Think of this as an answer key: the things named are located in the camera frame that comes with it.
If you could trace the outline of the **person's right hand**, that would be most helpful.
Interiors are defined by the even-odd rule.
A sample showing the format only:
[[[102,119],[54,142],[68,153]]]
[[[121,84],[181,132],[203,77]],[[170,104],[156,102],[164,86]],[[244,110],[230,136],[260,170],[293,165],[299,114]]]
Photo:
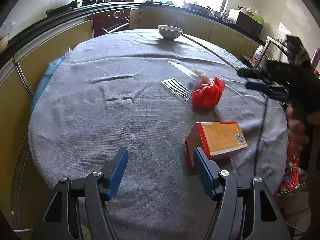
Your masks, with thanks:
[[[300,153],[304,146],[310,142],[310,138],[306,135],[304,123],[295,118],[294,110],[291,106],[287,107],[286,114],[288,117],[288,134],[292,147],[297,153]]]

